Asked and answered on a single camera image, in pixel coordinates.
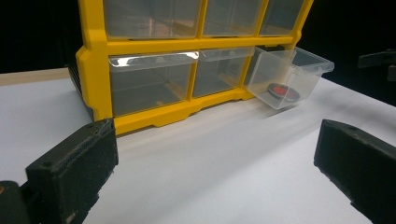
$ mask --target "transparent drawer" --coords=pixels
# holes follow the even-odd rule
[[[252,36],[263,0],[208,0],[204,36]]]
[[[260,35],[290,35],[304,0],[269,0]]]
[[[237,86],[246,58],[254,48],[207,49],[200,51],[193,97],[227,91]]]
[[[279,109],[308,98],[321,75],[333,69],[332,62],[303,49],[264,51],[247,89]]]
[[[192,51],[110,57],[114,116],[185,100],[191,64],[198,56]]]
[[[109,38],[194,38],[201,0],[104,0]]]

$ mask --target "white tabletop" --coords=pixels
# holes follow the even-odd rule
[[[0,87],[0,179],[90,122],[70,79]],[[396,146],[396,108],[328,80],[298,106],[252,99],[118,138],[120,164],[84,223],[371,223],[314,166],[320,123]]]

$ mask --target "dark backdrop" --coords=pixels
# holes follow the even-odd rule
[[[6,1],[1,11],[0,74],[65,67],[81,44],[77,0]],[[323,77],[396,105],[387,65],[357,67],[360,55],[396,49],[394,15],[386,0],[316,0],[298,47],[335,63]]]

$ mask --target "wooden surface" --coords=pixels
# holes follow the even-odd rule
[[[67,68],[0,74],[0,86],[68,78]]]

